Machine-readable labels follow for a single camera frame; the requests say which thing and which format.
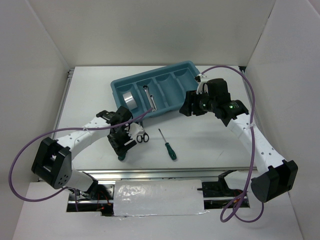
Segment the stubby green handled screwdriver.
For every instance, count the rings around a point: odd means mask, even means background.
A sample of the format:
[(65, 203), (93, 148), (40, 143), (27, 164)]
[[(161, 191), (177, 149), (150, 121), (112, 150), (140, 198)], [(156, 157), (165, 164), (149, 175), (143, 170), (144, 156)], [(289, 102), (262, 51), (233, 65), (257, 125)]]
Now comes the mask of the stubby green handled screwdriver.
[(122, 154), (122, 155), (119, 155), (117, 158), (118, 158), (118, 160), (119, 160), (119, 161), (121, 161), (121, 162), (122, 162), (122, 161), (124, 161), (124, 160), (125, 160), (126, 155), (127, 155), (127, 154), (126, 154), (126, 153), (124, 153), (124, 154)]

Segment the large silver ratchet wrench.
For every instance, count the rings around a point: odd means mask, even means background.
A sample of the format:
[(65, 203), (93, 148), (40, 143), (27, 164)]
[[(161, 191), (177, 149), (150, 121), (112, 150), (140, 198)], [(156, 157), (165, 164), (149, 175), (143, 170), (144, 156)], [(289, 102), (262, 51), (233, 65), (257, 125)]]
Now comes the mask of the large silver ratchet wrench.
[(150, 97), (151, 94), (149, 92), (149, 87), (147, 85), (143, 85), (142, 88), (145, 91), (145, 94), (147, 96), (147, 99), (149, 101), (150, 106), (152, 107), (152, 112), (155, 112), (156, 110), (154, 110), (154, 106), (153, 106), (153, 103), (152, 103), (152, 100), (151, 100), (151, 97)]

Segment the white tape roll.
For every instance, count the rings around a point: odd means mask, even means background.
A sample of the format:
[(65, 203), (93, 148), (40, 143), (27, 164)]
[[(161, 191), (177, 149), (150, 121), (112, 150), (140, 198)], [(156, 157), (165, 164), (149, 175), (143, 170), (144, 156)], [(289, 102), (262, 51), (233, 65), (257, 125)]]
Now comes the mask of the white tape roll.
[(131, 91), (124, 93), (123, 95), (124, 102), (129, 110), (134, 110), (138, 107), (137, 102), (132, 95)]

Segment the small silver ratchet wrench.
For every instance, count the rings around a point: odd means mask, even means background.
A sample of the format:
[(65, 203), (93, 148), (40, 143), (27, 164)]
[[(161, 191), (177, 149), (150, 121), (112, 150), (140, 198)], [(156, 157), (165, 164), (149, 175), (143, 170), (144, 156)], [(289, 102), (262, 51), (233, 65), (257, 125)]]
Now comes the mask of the small silver ratchet wrench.
[(151, 94), (151, 95), (150, 95), (150, 98), (151, 98), (151, 101), (152, 101), (154, 110), (157, 111), (158, 108), (157, 108), (157, 106), (156, 106), (156, 102), (155, 102), (155, 99), (154, 99), (154, 95)]

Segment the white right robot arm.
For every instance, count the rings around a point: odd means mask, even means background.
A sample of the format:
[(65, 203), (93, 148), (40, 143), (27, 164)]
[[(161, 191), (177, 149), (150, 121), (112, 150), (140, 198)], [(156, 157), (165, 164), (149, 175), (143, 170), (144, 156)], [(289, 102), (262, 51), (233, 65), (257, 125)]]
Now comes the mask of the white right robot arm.
[(214, 113), (217, 119), (232, 131), (249, 153), (254, 154), (259, 176), (251, 180), (254, 196), (266, 203), (288, 191), (294, 185), (298, 165), (287, 161), (268, 142), (262, 132), (251, 122), (249, 110), (240, 100), (232, 100), (227, 82), (222, 78), (195, 77), (196, 90), (186, 92), (179, 112), (187, 117)]

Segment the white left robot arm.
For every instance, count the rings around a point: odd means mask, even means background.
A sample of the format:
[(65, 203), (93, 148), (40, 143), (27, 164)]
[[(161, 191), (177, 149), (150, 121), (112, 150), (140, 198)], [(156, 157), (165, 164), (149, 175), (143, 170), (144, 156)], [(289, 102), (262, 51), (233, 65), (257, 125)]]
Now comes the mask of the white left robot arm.
[(47, 137), (39, 145), (31, 171), (54, 189), (79, 190), (88, 200), (97, 197), (102, 186), (85, 172), (72, 168), (75, 157), (97, 140), (106, 137), (120, 161), (137, 142), (129, 135), (133, 118), (129, 109), (103, 110), (80, 130), (58, 139)]

